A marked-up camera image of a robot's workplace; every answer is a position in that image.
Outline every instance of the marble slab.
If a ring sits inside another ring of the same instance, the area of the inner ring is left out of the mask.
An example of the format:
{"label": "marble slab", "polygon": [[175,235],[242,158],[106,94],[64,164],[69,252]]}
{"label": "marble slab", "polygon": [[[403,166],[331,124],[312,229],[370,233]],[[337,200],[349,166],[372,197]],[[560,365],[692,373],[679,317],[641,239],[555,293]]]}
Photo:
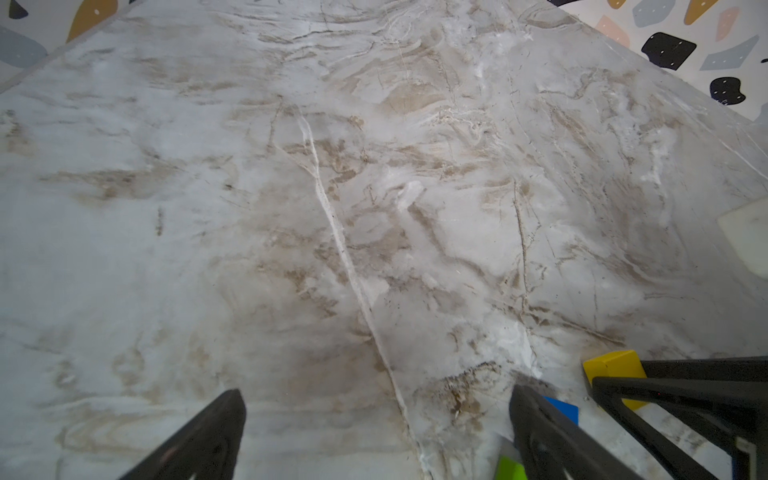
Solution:
{"label": "marble slab", "polygon": [[227,388],[236,478],[492,478],[518,382],[668,478],[581,361],[768,344],[716,222],[765,131],[547,2],[157,0],[0,111],[3,478],[117,478]]}

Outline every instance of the terrazzo wall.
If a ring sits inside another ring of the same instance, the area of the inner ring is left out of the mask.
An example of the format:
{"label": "terrazzo wall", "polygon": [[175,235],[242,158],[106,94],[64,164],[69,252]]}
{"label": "terrazzo wall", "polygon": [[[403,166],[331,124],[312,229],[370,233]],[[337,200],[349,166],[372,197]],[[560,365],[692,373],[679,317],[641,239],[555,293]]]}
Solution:
{"label": "terrazzo wall", "polygon": [[0,84],[133,2],[5,0],[0,12]]}
{"label": "terrazzo wall", "polygon": [[767,0],[549,0],[768,125]]}
{"label": "terrazzo wall", "polygon": [[[135,0],[6,0],[0,84]],[[767,0],[549,0],[716,101],[768,125]]]}

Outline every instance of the yellow block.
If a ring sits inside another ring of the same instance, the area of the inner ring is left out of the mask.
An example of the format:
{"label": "yellow block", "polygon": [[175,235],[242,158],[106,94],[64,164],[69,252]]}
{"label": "yellow block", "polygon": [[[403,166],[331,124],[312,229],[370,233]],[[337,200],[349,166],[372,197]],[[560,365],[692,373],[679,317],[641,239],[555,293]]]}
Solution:
{"label": "yellow block", "polygon": [[[640,357],[634,350],[606,353],[598,358],[584,362],[584,373],[587,374],[589,384],[596,376],[623,376],[635,379],[645,379],[645,370],[640,363]],[[630,409],[637,410],[647,402],[638,400],[622,400]]]}

